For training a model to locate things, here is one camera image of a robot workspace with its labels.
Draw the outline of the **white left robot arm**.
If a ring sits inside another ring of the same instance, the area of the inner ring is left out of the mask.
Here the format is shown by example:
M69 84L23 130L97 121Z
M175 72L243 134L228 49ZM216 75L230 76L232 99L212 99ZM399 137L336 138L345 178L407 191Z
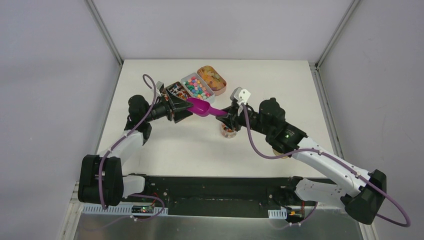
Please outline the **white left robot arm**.
M151 122L166 118L175 123L192 115L193 103L166 90L155 94L149 104L142 95L128 100L128 116L121 136L99 154L87 154L82 159L77 197L80 202L99 204L104 209L117 206L123 198L134 195L140 202L152 198L153 189L146 185L140 173L124 175L123 165L150 138Z

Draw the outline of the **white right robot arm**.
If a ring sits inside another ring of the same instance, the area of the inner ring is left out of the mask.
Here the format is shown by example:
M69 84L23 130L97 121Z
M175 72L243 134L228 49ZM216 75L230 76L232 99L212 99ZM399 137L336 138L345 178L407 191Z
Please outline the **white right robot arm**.
M284 190L284 200L290 205L303 200L341 207L354 220L370 225L386 199L386 174L378 169L367 171L326 152L304 131L286 121L286 112L274 97L263 100L254 111L247 104L250 95L246 89L236 88L230 97L231 105L220 110L216 119L236 132L245 127L250 141L252 132L265 135L274 151L314 168L333 182L296 176Z

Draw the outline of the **yellow tin of lollipops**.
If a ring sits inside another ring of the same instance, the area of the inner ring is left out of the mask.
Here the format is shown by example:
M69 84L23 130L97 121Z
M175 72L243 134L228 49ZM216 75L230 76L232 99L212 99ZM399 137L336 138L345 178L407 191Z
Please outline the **yellow tin of lollipops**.
M185 89L182 83L178 81L166 86L161 91L162 96L166 100L168 100L170 97L169 92L171 93L171 95L174 95L182 100L187 100L188 98L191 97L191 94Z

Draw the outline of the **purple plastic scoop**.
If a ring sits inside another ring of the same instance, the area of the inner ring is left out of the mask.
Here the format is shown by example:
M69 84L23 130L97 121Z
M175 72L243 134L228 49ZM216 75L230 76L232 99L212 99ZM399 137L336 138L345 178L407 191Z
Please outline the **purple plastic scoop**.
M187 110L200 117L207 117L209 115L214 117L225 117L228 115L226 111L212 107L208 101L194 97L190 97L186 101L192 104Z

